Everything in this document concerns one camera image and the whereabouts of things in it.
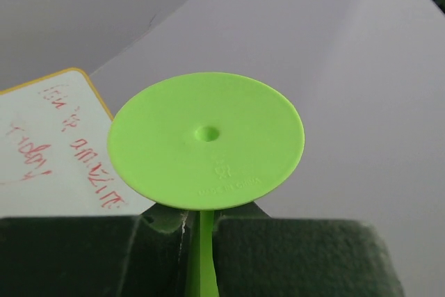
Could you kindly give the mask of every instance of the green stand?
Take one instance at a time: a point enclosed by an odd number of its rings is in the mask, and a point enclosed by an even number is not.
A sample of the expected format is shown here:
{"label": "green stand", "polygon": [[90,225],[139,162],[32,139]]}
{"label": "green stand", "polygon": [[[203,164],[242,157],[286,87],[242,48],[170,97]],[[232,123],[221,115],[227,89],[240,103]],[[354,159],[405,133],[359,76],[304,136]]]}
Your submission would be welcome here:
{"label": "green stand", "polygon": [[200,211],[187,290],[190,297],[217,297],[213,211],[278,187],[298,165],[304,142],[300,117],[279,92],[237,74],[206,72],[162,81],[131,98],[113,121],[108,153],[141,195]]}

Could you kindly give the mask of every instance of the white ceiling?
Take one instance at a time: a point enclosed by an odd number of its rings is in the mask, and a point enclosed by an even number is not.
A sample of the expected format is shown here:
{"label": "white ceiling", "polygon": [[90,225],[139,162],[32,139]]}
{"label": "white ceiling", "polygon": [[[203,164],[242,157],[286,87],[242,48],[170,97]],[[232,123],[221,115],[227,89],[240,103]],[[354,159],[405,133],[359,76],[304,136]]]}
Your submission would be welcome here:
{"label": "white ceiling", "polygon": [[0,89],[96,70],[186,0],[0,0]]}

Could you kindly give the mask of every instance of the white wall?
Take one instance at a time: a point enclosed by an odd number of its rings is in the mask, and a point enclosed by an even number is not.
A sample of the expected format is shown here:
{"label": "white wall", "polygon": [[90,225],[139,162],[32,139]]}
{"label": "white wall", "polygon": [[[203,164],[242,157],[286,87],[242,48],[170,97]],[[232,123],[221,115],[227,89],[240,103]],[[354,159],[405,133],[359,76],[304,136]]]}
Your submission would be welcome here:
{"label": "white wall", "polygon": [[66,67],[91,73],[186,0],[0,0],[0,89]]}
{"label": "white wall", "polygon": [[196,71],[245,74],[297,107],[306,148],[259,201],[373,223],[408,297],[445,292],[445,17],[430,0],[189,0],[92,75],[112,112]]}

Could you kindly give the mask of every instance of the green plastic disc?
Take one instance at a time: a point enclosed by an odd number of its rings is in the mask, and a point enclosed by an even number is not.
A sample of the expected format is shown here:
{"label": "green plastic disc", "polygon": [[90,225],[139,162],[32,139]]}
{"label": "green plastic disc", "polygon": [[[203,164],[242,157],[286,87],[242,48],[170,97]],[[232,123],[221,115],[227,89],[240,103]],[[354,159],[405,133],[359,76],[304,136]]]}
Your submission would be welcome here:
{"label": "green plastic disc", "polygon": [[119,176],[146,198],[217,210],[279,186],[304,143],[300,117],[279,92],[237,74],[203,72],[131,98],[111,125],[108,153]]}

